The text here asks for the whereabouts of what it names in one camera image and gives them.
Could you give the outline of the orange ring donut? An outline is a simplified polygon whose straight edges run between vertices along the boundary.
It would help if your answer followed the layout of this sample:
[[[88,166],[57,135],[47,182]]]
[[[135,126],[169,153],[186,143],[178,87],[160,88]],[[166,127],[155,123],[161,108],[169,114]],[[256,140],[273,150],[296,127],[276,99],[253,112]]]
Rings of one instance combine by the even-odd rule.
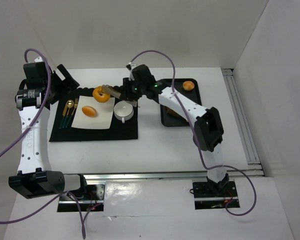
[[[96,87],[92,92],[92,96],[99,103],[106,103],[111,98],[110,94],[103,92],[102,86]]]

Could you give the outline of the metal serving tongs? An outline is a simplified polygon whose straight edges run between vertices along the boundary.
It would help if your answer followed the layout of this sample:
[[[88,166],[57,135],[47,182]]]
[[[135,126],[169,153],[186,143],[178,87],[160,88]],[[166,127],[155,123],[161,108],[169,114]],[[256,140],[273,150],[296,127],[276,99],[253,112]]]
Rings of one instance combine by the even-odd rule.
[[[104,94],[108,94],[108,95],[111,95],[113,97],[115,97],[116,99],[119,99],[121,101],[124,101],[130,105],[132,105],[133,107],[138,107],[138,102],[135,101],[135,100],[124,100],[122,97],[121,97],[121,93],[114,90],[112,86],[109,86],[109,85],[102,85],[101,86],[101,91],[102,93]]]

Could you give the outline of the orange round bun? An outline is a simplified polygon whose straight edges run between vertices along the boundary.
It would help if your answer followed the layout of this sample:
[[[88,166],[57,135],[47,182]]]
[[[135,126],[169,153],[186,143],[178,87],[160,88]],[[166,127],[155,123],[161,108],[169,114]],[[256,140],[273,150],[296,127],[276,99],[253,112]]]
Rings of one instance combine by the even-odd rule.
[[[97,115],[98,115],[98,112],[91,106],[83,106],[81,108],[82,112],[84,115],[86,115],[87,117],[90,117],[90,118],[95,118]]]

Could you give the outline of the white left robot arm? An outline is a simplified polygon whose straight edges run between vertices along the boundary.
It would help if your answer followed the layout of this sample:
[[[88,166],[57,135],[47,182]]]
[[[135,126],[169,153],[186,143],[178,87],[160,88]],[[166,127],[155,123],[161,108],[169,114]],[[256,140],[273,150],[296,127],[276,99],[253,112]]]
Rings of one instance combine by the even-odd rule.
[[[79,87],[62,65],[55,71],[47,70],[43,61],[23,65],[25,79],[15,96],[21,121],[21,157],[17,174],[8,179],[8,185],[26,199],[72,192],[80,198],[87,191],[82,174],[63,174],[52,170],[48,157],[48,121],[50,106]]]

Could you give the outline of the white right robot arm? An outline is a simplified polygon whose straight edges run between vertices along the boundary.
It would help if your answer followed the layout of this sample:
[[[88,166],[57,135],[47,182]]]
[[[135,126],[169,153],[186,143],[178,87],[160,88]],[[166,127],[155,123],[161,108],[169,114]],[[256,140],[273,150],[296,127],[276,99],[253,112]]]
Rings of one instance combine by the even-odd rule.
[[[123,79],[121,100],[137,102],[142,96],[171,109],[185,118],[193,134],[193,142],[199,150],[207,181],[212,189],[221,191],[229,182],[229,175],[223,165],[221,143],[224,128],[219,111],[204,107],[180,93],[171,83],[156,80],[150,69],[142,64],[126,65],[129,77]]]

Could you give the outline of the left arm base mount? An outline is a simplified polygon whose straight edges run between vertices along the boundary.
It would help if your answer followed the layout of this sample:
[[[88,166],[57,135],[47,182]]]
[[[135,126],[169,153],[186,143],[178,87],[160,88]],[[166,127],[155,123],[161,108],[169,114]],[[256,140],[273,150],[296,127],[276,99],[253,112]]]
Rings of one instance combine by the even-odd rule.
[[[105,197],[105,182],[97,182],[88,184],[86,192],[77,194],[75,197],[78,200],[80,210],[82,212],[103,212],[104,197]],[[58,200],[58,213],[74,213],[78,212],[78,206],[75,198],[70,195],[62,195]]]

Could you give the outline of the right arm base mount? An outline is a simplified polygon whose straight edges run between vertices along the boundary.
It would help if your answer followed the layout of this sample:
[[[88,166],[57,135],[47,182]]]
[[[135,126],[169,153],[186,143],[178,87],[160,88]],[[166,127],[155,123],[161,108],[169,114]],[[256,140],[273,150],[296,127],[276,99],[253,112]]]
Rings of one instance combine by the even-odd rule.
[[[229,181],[220,191],[209,186],[207,181],[194,181],[189,193],[194,198],[195,210],[239,208],[237,187],[234,181]]]

